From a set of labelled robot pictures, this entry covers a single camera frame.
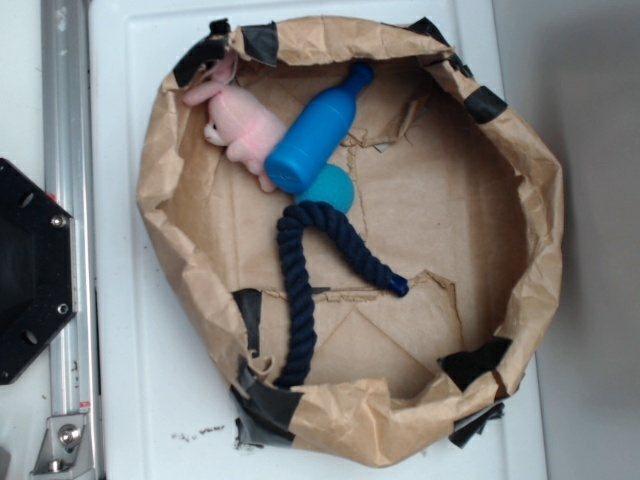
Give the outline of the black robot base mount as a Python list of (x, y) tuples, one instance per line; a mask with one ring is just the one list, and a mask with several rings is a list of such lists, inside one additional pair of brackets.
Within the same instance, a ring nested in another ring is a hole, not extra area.
[(15, 382), (75, 315), (73, 217), (1, 160), (1, 384)]

